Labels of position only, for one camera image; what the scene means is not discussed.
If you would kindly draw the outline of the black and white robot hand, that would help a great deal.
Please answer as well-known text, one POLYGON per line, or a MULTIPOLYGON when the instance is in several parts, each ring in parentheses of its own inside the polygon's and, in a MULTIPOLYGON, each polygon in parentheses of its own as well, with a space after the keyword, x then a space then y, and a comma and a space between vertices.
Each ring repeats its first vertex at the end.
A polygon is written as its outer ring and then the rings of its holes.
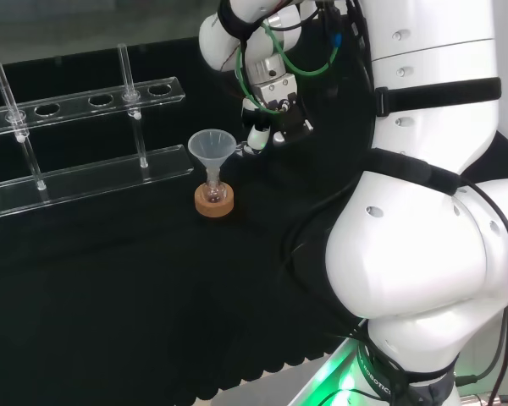
POLYGON ((246 154, 258 155, 277 134, 278 142, 284 141, 284 133, 296 121, 298 86, 293 74, 286 73, 271 80, 250 85, 244 96, 241 120, 247 130, 246 154))

